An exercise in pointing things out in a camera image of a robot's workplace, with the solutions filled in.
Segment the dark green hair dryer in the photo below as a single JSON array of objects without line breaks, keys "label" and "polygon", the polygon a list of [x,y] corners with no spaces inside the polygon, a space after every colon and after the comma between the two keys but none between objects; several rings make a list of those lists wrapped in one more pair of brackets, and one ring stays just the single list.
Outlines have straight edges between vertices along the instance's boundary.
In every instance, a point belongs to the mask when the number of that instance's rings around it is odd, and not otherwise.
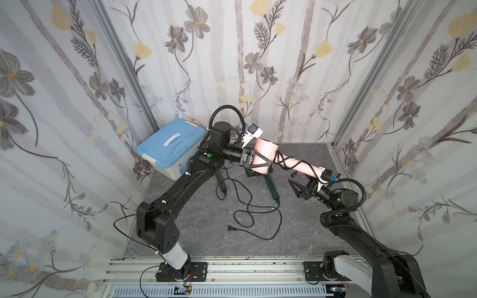
[{"label": "dark green hair dryer", "polygon": [[265,182],[267,183],[268,189],[270,190],[270,193],[272,195],[272,198],[279,204],[280,203],[280,198],[279,198],[279,193],[277,191],[277,188],[273,182],[272,179],[272,173],[273,173],[273,168],[269,167],[268,173],[267,174],[261,174],[256,171],[253,171],[252,169],[245,169],[246,174],[248,177],[254,177],[254,176],[261,176],[264,177]]}]

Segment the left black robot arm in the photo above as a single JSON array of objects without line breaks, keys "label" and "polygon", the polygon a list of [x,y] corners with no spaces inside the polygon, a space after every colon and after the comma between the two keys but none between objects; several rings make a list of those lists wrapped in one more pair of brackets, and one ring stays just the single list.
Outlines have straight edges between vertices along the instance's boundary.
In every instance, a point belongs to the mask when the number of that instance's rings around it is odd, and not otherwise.
[{"label": "left black robot arm", "polygon": [[186,171],[159,198],[151,203],[143,202],[138,207],[137,236],[163,258],[155,275],[158,282],[187,282],[192,278],[194,266],[190,255],[180,245],[180,231],[175,221],[194,193],[216,174],[225,161],[252,168],[255,154],[247,144],[254,138],[258,139],[263,132],[255,124],[247,126],[240,116],[242,130],[236,142],[231,144],[233,126],[214,120],[225,109],[240,114],[231,105],[217,108],[209,119],[208,130],[198,145],[198,151],[187,161]]}]

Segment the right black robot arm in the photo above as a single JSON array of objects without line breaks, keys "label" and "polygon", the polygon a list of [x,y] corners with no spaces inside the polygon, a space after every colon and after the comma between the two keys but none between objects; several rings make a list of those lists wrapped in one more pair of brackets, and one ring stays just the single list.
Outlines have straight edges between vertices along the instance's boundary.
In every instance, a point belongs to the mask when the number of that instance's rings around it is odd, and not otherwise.
[{"label": "right black robot arm", "polygon": [[424,279],[417,260],[408,253],[397,252],[379,242],[352,218],[366,200],[361,183],[351,178],[338,179],[338,183],[352,183],[357,193],[347,188],[332,189],[334,181],[324,186],[314,178],[307,185],[288,181],[295,195],[308,200],[315,197],[329,208],[320,215],[324,228],[348,243],[364,259],[357,264],[350,255],[338,251],[325,254],[322,274],[327,279],[346,277],[373,298],[428,298]]}]

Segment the pink hair dryer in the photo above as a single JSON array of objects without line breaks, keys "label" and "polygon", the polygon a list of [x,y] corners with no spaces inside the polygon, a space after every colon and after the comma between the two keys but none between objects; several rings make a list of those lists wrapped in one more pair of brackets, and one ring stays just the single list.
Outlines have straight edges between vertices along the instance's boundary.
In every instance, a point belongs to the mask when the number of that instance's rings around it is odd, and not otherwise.
[{"label": "pink hair dryer", "polygon": [[[279,151],[279,145],[276,143],[264,139],[258,139],[254,150],[269,158],[272,161],[270,166],[275,164],[281,167],[283,170],[294,170],[313,177],[323,183],[320,180],[320,176],[325,168],[313,166],[304,160],[297,160],[292,156],[283,155]],[[269,168],[267,170],[265,168],[256,168],[252,170],[261,174],[267,174]]]}]

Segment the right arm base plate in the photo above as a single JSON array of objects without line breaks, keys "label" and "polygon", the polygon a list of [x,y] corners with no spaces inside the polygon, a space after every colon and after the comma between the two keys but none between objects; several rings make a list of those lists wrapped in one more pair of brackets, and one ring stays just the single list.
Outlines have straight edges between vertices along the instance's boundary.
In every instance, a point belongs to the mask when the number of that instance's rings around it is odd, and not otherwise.
[{"label": "right arm base plate", "polygon": [[337,277],[331,272],[328,262],[306,261],[303,263],[305,280],[309,284],[319,284],[322,281],[335,281]]}]

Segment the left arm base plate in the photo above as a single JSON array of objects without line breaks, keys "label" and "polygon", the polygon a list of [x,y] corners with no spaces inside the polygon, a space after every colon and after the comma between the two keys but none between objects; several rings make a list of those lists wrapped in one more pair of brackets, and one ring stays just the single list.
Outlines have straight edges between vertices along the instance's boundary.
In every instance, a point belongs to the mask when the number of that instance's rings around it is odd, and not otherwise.
[{"label": "left arm base plate", "polygon": [[205,282],[207,270],[207,262],[189,262],[182,269],[175,269],[163,262],[155,277],[158,282]]}]

